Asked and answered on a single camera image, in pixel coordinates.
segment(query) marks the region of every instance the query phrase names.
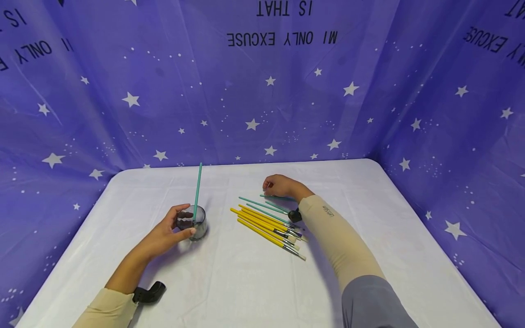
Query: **white table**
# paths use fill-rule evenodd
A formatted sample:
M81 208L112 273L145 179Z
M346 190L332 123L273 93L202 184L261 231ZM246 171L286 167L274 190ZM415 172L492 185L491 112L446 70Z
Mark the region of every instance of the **white table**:
M267 175L307 184L361 234L408 313L424 327L499 327L381 167L370 160L205 166L209 232L152 263L141 282L167 291L135 327L342 327L341 296L315 239L307 261L236 221L238 196L261 200ZM125 254L172 205L192 203L197 167L116 175L17 328L71 327Z

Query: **gray sleeve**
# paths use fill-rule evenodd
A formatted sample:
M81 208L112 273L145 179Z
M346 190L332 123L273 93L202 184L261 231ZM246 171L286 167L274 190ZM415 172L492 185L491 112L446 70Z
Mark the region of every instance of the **gray sleeve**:
M345 328L417 328L392 286L378 276L361 276L343 291Z

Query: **clear plastic cup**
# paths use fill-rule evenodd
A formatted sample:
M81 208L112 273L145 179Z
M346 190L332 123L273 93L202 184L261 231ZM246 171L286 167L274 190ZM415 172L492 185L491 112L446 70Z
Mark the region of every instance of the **clear plastic cup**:
M193 210L194 206L192 205L184 211L179 212L175 225L180 230L194 227L197 232L190 237L190 240L198 241L206 236L206 233L208 232L208 223L206 222L206 211L201 206L197 205L195 220L193 220Z

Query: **black wrist strap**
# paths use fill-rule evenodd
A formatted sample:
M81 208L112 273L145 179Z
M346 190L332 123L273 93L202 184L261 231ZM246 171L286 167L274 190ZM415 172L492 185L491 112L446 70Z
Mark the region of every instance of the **black wrist strap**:
M297 223L302 220L301 213L299 213L299 207L296 210L288 212L288 218L293 222Z
M166 285L160 281L156 281L149 290L137 287L133 292L133 302L143 304L155 303L161 298L165 291Z

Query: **beige arm sleeve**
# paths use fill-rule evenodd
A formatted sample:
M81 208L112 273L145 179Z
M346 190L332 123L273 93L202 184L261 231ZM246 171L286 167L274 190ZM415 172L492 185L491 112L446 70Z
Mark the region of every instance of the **beige arm sleeve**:
M363 239L321 197L313 195L303 198L299 211L332 264L341 292L350 281L360 276L371 274L385 278Z
M125 328L130 324L137 309L133 294L102 289L73 328Z

